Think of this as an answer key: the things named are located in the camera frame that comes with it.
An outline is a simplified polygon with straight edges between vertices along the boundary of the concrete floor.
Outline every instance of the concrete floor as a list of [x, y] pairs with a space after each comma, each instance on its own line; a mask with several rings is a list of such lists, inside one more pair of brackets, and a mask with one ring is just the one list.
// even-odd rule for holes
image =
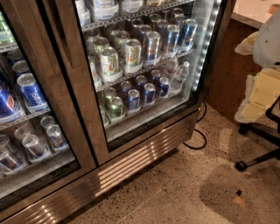
[[[180, 145], [61, 223], [280, 223], [279, 161], [245, 172], [234, 168], [276, 146], [252, 133], [240, 135], [210, 106], [196, 129], [206, 135], [206, 148]], [[194, 132], [188, 144], [200, 146], [203, 139]]]

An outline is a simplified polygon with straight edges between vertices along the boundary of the office chair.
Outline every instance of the office chair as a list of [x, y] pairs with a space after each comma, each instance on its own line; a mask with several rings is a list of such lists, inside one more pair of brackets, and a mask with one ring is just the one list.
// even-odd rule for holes
[[[272, 120], [273, 122], [277, 123], [277, 132], [280, 134], [280, 117], [272, 114], [272, 110], [275, 107], [275, 105], [277, 104], [277, 102], [280, 100], [280, 96], [278, 97], [278, 99], [272, 104], [272, 106], [266, 111], [265, 115]], [[271, 134], [258, 129], [256, 127], [253, 126], [253, 123], [248, 124], [248, 123], [242, 123], [241, 127], [239, 128], [239, 133], [242, 135], [246, 135], [246, 133], [251, 130], [254, 133], [256, 133], [258, 136], [263, 137], [264, 139], [266, 139], [267, 141], [273, 143], [274, 145], [277, 146], [276, 150], [273, 150], [269, 153], [266, 153], [260, 157], [254, 158], [248, 162], [244, 162], [244, 161], [239, 161], [235, 164], [235, 168], [239, 171], [239, 172], [243, 172], [245, 171], [248, 167], [252, 166], [252, 165], [257, 165], [260, 164], [261, 162], [267, 161], [271, 158], [276, 158], [276, 159], [280, 159], [280, 138], [276, 137], [276, 136], [272, 136]]]

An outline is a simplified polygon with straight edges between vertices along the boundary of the refrigerator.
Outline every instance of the refrigerator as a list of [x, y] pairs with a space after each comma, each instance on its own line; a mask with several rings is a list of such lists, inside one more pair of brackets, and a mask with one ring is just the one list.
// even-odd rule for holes
[[0, 4], [0, 221], [56, 223], [191, 138], [235, 1]]

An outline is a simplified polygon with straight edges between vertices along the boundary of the floor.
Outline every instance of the floor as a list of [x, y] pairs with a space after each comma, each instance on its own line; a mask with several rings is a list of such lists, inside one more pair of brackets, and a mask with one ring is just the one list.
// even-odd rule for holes
[[[267, 122], [262, 118], [260, 123]], [[207, 105], [197, 130], [203, 150], [183, 144], [61, 223], [280, 223], [280, 163], [238, 172], [234, 164], [276, 147], [238, 128]], [[201, 146], [194, 132], [187, 142]]]

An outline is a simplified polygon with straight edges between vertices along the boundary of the glass door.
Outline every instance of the glass door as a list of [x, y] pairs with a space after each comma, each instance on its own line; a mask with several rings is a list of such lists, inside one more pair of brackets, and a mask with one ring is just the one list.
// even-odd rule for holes
[[[99, 164], [198, 108], [228, 1], [43, 2]], [[70, 31], [80, 70], [64, 48]]]
[[0, 220], [95, 168], [35, 1], [0, 1]]

